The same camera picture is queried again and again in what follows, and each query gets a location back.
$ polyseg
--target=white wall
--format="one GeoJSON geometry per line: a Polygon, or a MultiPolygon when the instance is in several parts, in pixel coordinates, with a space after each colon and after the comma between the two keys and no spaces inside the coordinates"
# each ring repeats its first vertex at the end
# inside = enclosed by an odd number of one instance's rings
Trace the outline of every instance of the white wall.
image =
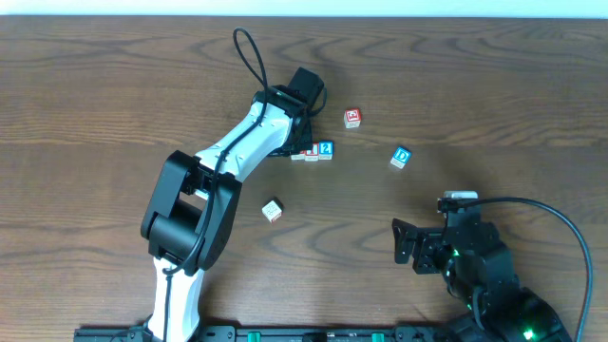
{"type": "Polygon", "coordinates": [[[0,0],[0,14],[608,18],[608,0],[0,0]]]}

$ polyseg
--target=green light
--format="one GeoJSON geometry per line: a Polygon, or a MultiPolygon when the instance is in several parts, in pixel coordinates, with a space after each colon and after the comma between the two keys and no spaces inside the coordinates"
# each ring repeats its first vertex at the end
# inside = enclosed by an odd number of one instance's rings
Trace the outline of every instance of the green light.
{"type": "Polygon", "coordinates": [[[531,329],[528,329],[527,331],[523,332],[523,337],[529,341],[534,338],[534,332],[531,329]]]}

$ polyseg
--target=wooden table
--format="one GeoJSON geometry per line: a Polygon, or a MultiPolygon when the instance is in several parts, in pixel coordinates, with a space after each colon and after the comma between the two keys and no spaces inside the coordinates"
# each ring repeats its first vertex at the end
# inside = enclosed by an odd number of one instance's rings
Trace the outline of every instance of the wooden table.
{"type": "MultiPolygon", "coordinates": [[[[595,258],[588,340],[608,333],[608,23],[575,20],[3,17],[0,340],[68,340],[153,311],[140,223],[162,163],[244,117],[256,79],[232,43],[256,38],[273,84],[329,89],[315,138],[332,161],[269,159],[244,183],[200,310],[242,325],[444,321],[466,311],[438,275],[392,260],[390,222],[440,226],[444,190],[546,201],[595,258]],[[363,123],[345,129],[344,109],[363,123]],[[389,165],[398,145],[413,157],[389,165]],[[286,206],[274,225],[260,209],[286,206]]],[[[570,333],[584,264],[538,209],[488,206],[522,284],[570,333]]]]}

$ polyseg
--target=cube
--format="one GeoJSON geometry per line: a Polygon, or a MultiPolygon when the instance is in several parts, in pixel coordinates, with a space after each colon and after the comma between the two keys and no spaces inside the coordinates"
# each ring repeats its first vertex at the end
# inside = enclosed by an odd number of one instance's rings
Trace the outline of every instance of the cube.
{"type": "Polygon", "coordinates": [[[411,157],[411,152],[404,147],[397,147],[395,154],[392,155],[390,163],[399,168],[403,168],[406,166],[406,163],[408,163],[409,157],[411,157]]]}
{"type": "Polygon", "coordinates": [[[306,151],[302,151],[296,155],[292,155],[292,161],[303,161],[306,158],[306,151]]]}
{"type": "Polygon", "coordinates": [[[355,128],[361,124],[361,111],[359,108],[347,109],[344,112],[344,125],[347,128],[355,128]]]}
{"type": "Polygon", "coordinates": [[[271,223],[274,223],[278,218],[281,217],[281,215],[283,215],[283,210],[277,202],[278,200],[273,199],[262,208],[262,214],[264,214],[266,219],[268,219],[271,223]]]}
{"type": "Polygon", "coordinates": [[[316,162],[319,160],[319,144],[313,143],[313,149],[306,151],[304,154],[304,161],[306,162],[316,162]]]}
{"type": "Polygon", "coordinates": [[[333,157],[333,142],[319,143],[319,160],[329,161],[333,157]]]}

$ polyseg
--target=tabletop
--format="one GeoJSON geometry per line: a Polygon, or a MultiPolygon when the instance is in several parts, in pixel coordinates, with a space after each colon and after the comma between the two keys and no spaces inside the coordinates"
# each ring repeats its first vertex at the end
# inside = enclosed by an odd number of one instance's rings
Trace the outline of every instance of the tabletop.
{"type": "MultiPolygon", "coordinates": [[[[223,137],[260,90],[233,46],[237,26],[271,84],[298,67],[324,80],[313,136],[335,152],[267,159],[243,183],[205,274],[205,322],[391,326],[465,313],[440,276],[393,262],[390,229],[393,218],[442,226],[436,199],[462,189],[541,200],[578,224],[596,270],[585,336],[608,334],[608,22],[17,16],[0,20],[0,340],[68,340],[153,312],[140,224],[162,164],[223,137]],[[345,128],[350,107],[358,128],[345,128]],[[412,152],[402,170],[390,165],[398,146],[412,152]],[[274,224],[261,213],[272,197],[285,206],[274,224]]],[[[483,213],[522,285],[574,333],[585,272],[572,233],[532,207],[483,213]]]]}

